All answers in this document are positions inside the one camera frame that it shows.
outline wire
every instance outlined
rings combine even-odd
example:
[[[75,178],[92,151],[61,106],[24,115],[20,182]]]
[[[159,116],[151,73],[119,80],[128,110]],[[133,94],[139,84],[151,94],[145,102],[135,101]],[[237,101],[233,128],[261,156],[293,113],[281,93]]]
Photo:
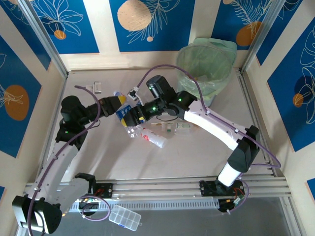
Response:
[[[34,202],[35,202],[35,198],[38,194],[38,192],[40,191],[40,188],[49,172],[49,170],[51,169],[51,167],[53,166],[54,162],[56,161],[56,159],[59,157],[59,155],[62,153],[62,151],[70,144],[72,143],[73,140],[75,140],[76,138],[80,137],[82,134],[86,133],[89,129],[91,129],[95,123],[97,122],[97,120],[99,119],[99,116],[100,116],[100,103],[97,99],[97,97],[92,93],[90,92],[89,90],[87,90],[86,88],[82,87],[82,86],[74,86],[75,88],[77,89],[82,89],[84,90],[85,92],[89,93],[93,99],[95,100],[96,104],[97,104],[97,115],[96,115],[96,118],[95,120],[92,122],[92,124],[82,130],[80,133],[78,133],[77,135],[73,136],[68,142],[66,142],[62,147],[61,149],[56,153],[55,155],[55,158],[52,158],[52,160],[50,161],[49,165],[47,166],[42,178],[40,179],[40,181],[38,182],[38,185],[37,185],[37,188],[36,190],[34,191],[34,194],[32,196],[32,199],[31,199],[31,203],[30,203],[30,207],[29,207],[29,210],[28,210],[28,218],[27,218],[27,224],[28,224],[28,231],[29,231],[29,235],[30,236],[33,236],[33,232],[32,232],[32,226],[31,226],[31,220],[32,220],[32,210],[33,210],[33,207],[34,207]]]
[[[234,188],[234,191],[235,191],[235,199],[237,198],[237,189],[236,188]]]
[[[100,119],[98,119],[97,121],[99,121],[98,125],[93,126],[91,129],[94,129],[94,128],[96,128],[96,127],[99,127],[99,126],[100,126]]]
[[[159,115],[159,116],[156,116],[156,118],[158,119],[158,120],[160,120],[160,121],[163,121],[163,122],[169,122],[169,121],[173,121],[173,120],[176,120],[176,119],[178,119],[178,117],[176,117],[176,118],[174,118],[174,119],[169,119],[169,120],[162,120],[162,119],[160,119],[160,118],[158,118],[158,117],[160,117],[161,115]]]
[[[250,194],[250,188],[248,187],[248,184],[247,184],[245,181],[241,180],[241,179],[240,179],[240,181],[243,183],[243,185],[246,186],[246,188],[247,188],[247,193],[246,193],[244,199],[243,199],[235,208],[233,208],[232,210],[230,210],[229,213],[234,212],[236,209],[240,208],[240,207],[244,204],[244,202],[247,200],[247,198],[248,198],[248,196],[249,196],[249,194]]]
[[[106,215],[105,217],[100,218],[100,219],[91,219],[91,218],[87,217],[87,216],[84,214],[84,210],[89,206],[90,203],[86,204],[86,205],[82,208],[82,216],[83,216],[84,219],[87,219],[87,220],[90,220],[90,221],[102,221],[102,220],[106,220],[106,219],[109,217],[109,215],[110,215],[110,213],[111,213],[111,209],[110,209],[110,205],[108,204],[108,202],[107,202],[105,199],[100,198],[100,197],[95,196],[95,195],[84,195],[83,197],[84,197],[84,198],[96,198],[96,199],[98,199],[98,200],[103,201],[103,202],[108,206],[108,213],[107,213],[107,215]]]
[[[234,189],[240,190],[241,194],[244,195],[244,191],[242,189],[240,189],[240,188],[234,188]]]
[[[234,130],[235,133],[239,133],[241,134],[243,137],[249,139],[250,141],[252,141],[254,144],[256,144],[258,147],[260,147],[262,150],[264,150],[265,152],[268,153],[268,155],[276,162],[276,165],[271,165],[271,164],[252,164],[254,166],[268,166],[268,167],[271,167],[271,168],[281,168],[281,163],[280,161],[275,157],[274,154],[271,153],[271,151],[269,151],[267,148],[265,148],[261,143],[259,143],[258,141],[256,141],[255,139],[253,139],[252,137],[250,137],[249,135],[245,134],[244,132],[238,130],[237,128],[235,128],[233,125],[229,124],[228,122],[226,122],[225,120],[221,119],[220,117],[217,117],[216,115],[212,114],[210,112],[210,110],[207,109],[205,103],[204,103],[204,100],[203,100],[203,97],[202,97],[202,92],[201,92],[201,88],[197,82],[197,80],[186,70],[180,68],[179,66],[175,66],[175,65],[170,65],[170,64],[161,64],[161,65],[156,65],[156,66],[153,66],[151,69],[149,69],[145,75],[142,77],[142,79],[140,80],[139,84],[137,85],[137,87],[140,87],[142,82],[145,80],[145,78],[148,76],[148,74],[153,71],[154,69],[156,68],[159,68],[159,67],[172,67],[172,68],[176,68],[182,72],[184,72],[191,80],[194,81],[194,83],[196,84],[196,87],[198,89],[198,92],[199,92],[199,96],[200,96],[200,102],[201,102],[201,105],[202,105],[202,108],[203,110],[205,111],[206,115],[212,117],[214,120],[216,120],[217,122],[225,125],[226,127]]]

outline white floor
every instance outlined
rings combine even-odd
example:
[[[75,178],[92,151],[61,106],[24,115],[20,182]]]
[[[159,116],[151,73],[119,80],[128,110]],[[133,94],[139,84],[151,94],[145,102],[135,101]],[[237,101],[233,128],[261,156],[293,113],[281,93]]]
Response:
[[[98,98],[112,96],[113,91],[127,93],[138,84],[145,70],[86,71],[72,72],[67,80],[64,97],[76,95],[84,106],[94,103],[86,92],[74,85],[92,85],[102,82],[102,94]],[[176,88],[176,71],[161,69],[152,72],[148,78],[160,74]],[[230,84],[216,97],[211,108],[231,121],[250,127],[252,119],[236,75]],[[131,139],[117,117],[101,119],[99,128],[89,131],[79,155],[72,161],[63,181],[69,181],[78,172],[89,173],[97,180],[140,179],[166,177],[216,176],[232,153],[219,139],[196,127],[188,136],[167,135],[167,145],[160,149],[141,139]],[[260,152],[255,163],[264,163]],[[271,174],[264,167],[255,167],[248,174]]]

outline plastic container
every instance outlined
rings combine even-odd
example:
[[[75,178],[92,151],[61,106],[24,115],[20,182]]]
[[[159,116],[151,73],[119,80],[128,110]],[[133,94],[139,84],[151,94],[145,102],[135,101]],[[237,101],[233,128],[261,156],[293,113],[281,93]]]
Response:
[[[212,97],[219,94],[231,80],[236,52],[234,42],[211,38],[197,38],[179,51],[176,65],[198,81],[206,106],[211,105]],[[177,91],[182,90],[200,99],[194,81],[179,71]]]
[[[124,96],[121,92],[114,92],[115,96]],[[131,110],[131,105],[128,102],[128,98],[126,97],[126,102],[119,108],[119,110],[116,111],[116,115],[119,119],[119,121],[122,120],[122,118],[127,114],[128,111]],[[140,132],[142,130],[142,126],[138,125],[135,127],[132,126],[128,126],[128,127],[124,127],[126,132],[128,133],[129,137],[131,138],[135,138],[138,137],[140,135]]]
[[[159,148],[163,148],[167,141],[165,137],[155,134],[152,130],[146,128],[141,131],[141,137],[157,145]]]
[[[138,213],[118,205],[114,206],[109,215],[109,221],[132,231],[136,231],[138,226],[141,225],[140,219],[141,215]]]
[[[165,122],[162,124],[162,131],[166,131],[168,133],[172,132],[173,123]]]
[[[175,124],[176,135],[189,135],[192,133],[192,124],[189,122],[177,122]]]

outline black bracket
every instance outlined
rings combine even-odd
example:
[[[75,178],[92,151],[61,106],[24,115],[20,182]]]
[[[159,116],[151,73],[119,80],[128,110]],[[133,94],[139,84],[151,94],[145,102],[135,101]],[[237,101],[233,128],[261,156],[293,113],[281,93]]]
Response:
[[[243,183],[240,180],[234,181],[230,188],[226,189],[224,195],[221,191],[218,191],[217,184],[215,181],[204,181],[199,182],[200,192],[202,197],[221,197],[221,196],[234,196],[234,188],[244,189]]]
[[[88,193],[92,193],[96,191],[96,180],[95,180],[95,176],[90,175],[90,174],[86,174],[86,173],[78,173],[75,178],[82,178],[85,179],[87,182],[89,182],[89,189],[88,189]]]
[[[112,198],[113,184],[112,183],[97,183],[95,185],[94,195],[100,198],[105,198],[105,199]]]

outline plastic bottle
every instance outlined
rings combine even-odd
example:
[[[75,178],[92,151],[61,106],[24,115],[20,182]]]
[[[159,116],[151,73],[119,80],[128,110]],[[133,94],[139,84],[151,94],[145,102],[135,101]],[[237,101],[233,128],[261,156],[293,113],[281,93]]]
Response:
[[[114,92],[115,96],[124,96],[121,92],[117,91]],[[116,111],[116,115],[119,119],[119,121],[122,120],[122,118],[127,114],[128,111],[131,110],[131,105],[128,102],[128,98],[126,97],[126,102],[119,108],[119,110]],[[125,130],[127,131],[129,137],[131,138],[135,138],[138,137],[140,135],[140,132],[142,131],[142,126],[141,125],[137,125],[135,127],[125,127]]]
[[[152,130],[146,128],[141,131],[141,137],[157,145],[159,148],[163,148],[167,141],[165,137],[157,135]]]

